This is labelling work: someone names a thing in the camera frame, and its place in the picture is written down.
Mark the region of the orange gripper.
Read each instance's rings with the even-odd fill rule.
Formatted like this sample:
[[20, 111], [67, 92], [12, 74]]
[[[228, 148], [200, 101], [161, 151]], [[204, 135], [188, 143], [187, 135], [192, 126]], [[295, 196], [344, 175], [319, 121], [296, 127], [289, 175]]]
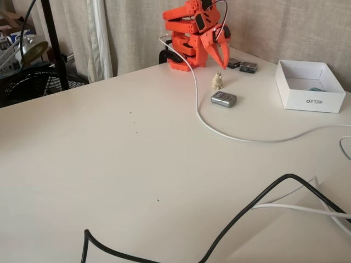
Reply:
[[222, 27], [217, 25], [201, 35], [201, 42], [209, 55], [222, 68], [226, 69], [230, 60], [230, 47], [228, 42], [231, 39], [231, 32], [227, 24]]

